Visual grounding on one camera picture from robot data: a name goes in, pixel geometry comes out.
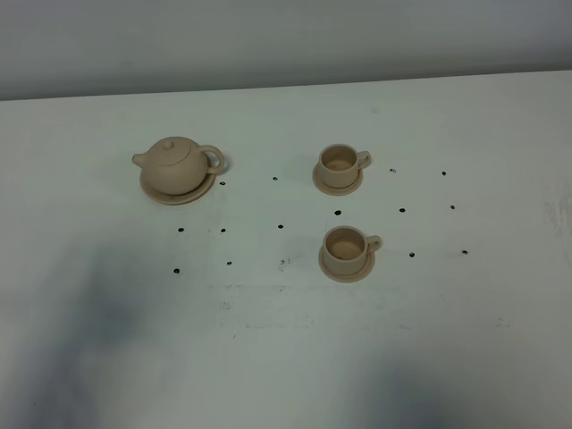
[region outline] teapot spout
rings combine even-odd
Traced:
[[[135,155],[132,157],[131,161],[132,161],[135,165],[137,165],[137,166],[139,166],[139,167],[143,167],[143,165],[145,165],[145,158],[146,158],[146,157],[145,157],[145,154],[135,154]]]

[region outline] white tabletop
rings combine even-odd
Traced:
[[[570,427],[570,106],[571,71],[0,103],[0,427]],[[186,206],[130,162],[168,136],[231,160]],[[332,143],[373,156],[346,197]],[[318,266],[341,224],[362,282]]]

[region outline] gray wall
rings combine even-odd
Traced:
[[[0,98],[572,66],[570,0],[4,0]]]

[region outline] teapot lid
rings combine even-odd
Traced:
[[[167,137],[157,141],[147,152],[151,162],[158,165],[177,164],[187,157],[193,141],[184,137]]]

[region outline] beige ceramic teapot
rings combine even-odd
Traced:
[[[218,165],[208,164],[205,152],[218,158]],[[191,139],[168,137],[157,141],[145,154],[132,159],[142,169],[142,179],[167,195],[182,195],[194,190],[208,174],[224,169],[223,153],[214,146],[199,146]]]

